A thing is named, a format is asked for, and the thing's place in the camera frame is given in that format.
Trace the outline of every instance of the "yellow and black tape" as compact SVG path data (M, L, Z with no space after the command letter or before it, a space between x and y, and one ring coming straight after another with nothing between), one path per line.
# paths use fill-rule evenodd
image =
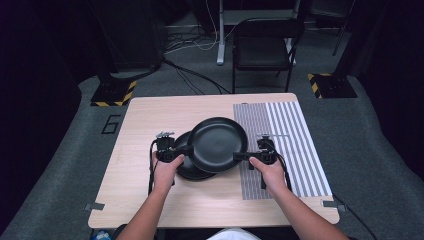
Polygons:
M128 104L128 102L131 99L131 95L134 91L135 85L136 85L136 81L133 81L129 87L128 87L128 91L125 94L125 96L123 97L122 101L115 101L115 102L91 102L91 106L98 106L98 107L111 107L111 106L125 106Z
M314 77L317 76L317 75L319 75L319 76L331 76L331 74L329 74L329 73L308 74L308 79L309 79L309 82L311 83L312 91L314 92L315 97L316 98L322 98L321 92L319 91L319 88L318 88L318 84L314 79Z

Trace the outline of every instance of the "striped mat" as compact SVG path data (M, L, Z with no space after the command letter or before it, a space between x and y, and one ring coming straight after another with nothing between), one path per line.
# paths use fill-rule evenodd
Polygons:
M305 122L299 102L235 104L234 119L248 136L248 152L258 151L261 134L271 134L284 157L293 193L298 197L332 195L330 186ZM271 199L260 187L260 173L240 167L243 200Z

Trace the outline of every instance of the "frying pan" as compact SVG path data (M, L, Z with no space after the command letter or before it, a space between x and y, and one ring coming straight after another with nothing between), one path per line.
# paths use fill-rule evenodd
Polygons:
M174 143L174 147L182 147L187 145L188 136L190 135L190 132L186 132L183 135L179 136ZM210 177L215 176L214 173L208 173L205 171L200 170L190 160L189 156L186 156L184 158L184 164L179 166L177 168L177 174L180 175L183 178L189 179L189 180L203 180Z
M219 173L236 166L233 152L245 152L247 135L234 120L223 117L206 119L191 131L187 145L194 147L191 162L200 170Z

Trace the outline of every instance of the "metal bracket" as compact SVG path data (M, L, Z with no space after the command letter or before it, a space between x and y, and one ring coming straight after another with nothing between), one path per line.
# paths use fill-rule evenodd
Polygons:
M84 210L91 212L91 210L95 209L95 210L103 210L103 208L105 207L105 205L103 203L88 203L87 205L85 205Z
M340 212L346 212L347 211L346 205L337 205L337 203L335 201L321 200L321 204L324 207L336 208Z
M156 138L169 137L170 135L174 135L174 132L160 132L156 135Z

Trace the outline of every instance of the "black cable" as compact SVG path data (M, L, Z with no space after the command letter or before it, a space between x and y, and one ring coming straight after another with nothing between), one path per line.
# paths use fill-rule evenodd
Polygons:
M358 219L358 221L367 229L367 231L371 234L371 236L375 239L375 240L377 240L377 236L375 236L375 234L371 231L371 228L370 227L368 227L368 225L364 222L364 221L362 221L362 219L348 206L348 205L346 205L346 203L345 202L343 202L334 192L333 192L333 197L335 198L335 199L337 199L337 201L339 201L341 204L343 204L344 206L346 206L346 209L349 211L349 212L351 212L352 213L352 215L356 218L356 219Z
M194 85L190 79L179 69L175 68L175 71L177 71L178 75L180 75L180 77L184 80L184 82L187 84L187 86L196 94L199 95L199 93L196 92L199 91L201 94L205 95L205 93L200 90L198 87L196 87L196 85Z
M112 77L112 79L117 80L117 81L124 81L124 82L128 81L128 82L130 82L130 81L135 81L135 80L139 80L141 78L147 77L150 74L156 72L159 68L160 68L160 65L154 65L147 72L140 73L140 74L137 74L137 75L134 75L134 76L131 76L131 77L125 77L125 78L117 78L117 77L113 77L113 76L111 76L111 77Z
M177 69L179 69L179 70L181 70L181 71L184 71L184 72L190 73L190 74L192 74L192 75L195 75L195 76L197 76L197 77L200 77L200 78L205 79L206 81L208 81L208 82L212 83L213 85L215 85L215 87L218 89L218 91L219 91L219 93L220 93L220 94L222 94L221 89L223 89L225 92L227 92L227 93L231 94L231 93L230 93L227 89L225 89L223 86L219 85L217 82L215 82L215 81L213 81L212 79L210 79L210 78L206 77L205 75L202 75L202 74L197 73L197 72L194 72L194 71L192 71L192 70L189 70L189 69L186 69L186 68L180 67L180 66L176 65L175 63L173 63L172 61L170 61L170 60L168 60L168 59L166 59L166 58L164 58L164 59L163 59L163 62L164 62L164 63L166 63L166 64L168 64L168 65L170 65L170 66L172 66L172 67L174 67L174 68L177 68Z
M278 155L278 161L280 161L281 167L283 167L283 170L284 170L284 177L286 179L287 188L291 192L293 192L292 186L291 186L290 175L289 175L289 172L287 171L287 164L286 164L286 161L284 160L284 157L280 153L278 153L277 150L275 149L275 147L272 146L270 143L268 143L266 141L264 141L263 143L267 144L271 148L272 151L274 151L274 152L277 153L277 155Z
M150 144L150 164L149 164L149 171L150 171L150 176L149 176L149 189L147 190L147 194L150 195L150 193L153 190L153 182L155 181L155 168L153 168L153 145L155 145L155 143L157 142L157 140L154 140L152 142L152 144Z
M194 29L197 29L197 36L183 39L183 35L193 35L194 33L192 33L192 31ZM197 43L197 42L203 41L207 37L208 36L206 35L206 33L200 32L200 26L194 26L187 33L171 33L171 34L168 35L168 42L169 43L166 47L166 51L170 52L170 51L176 50L178 48L181 48L185 44L191 44L191 43Z

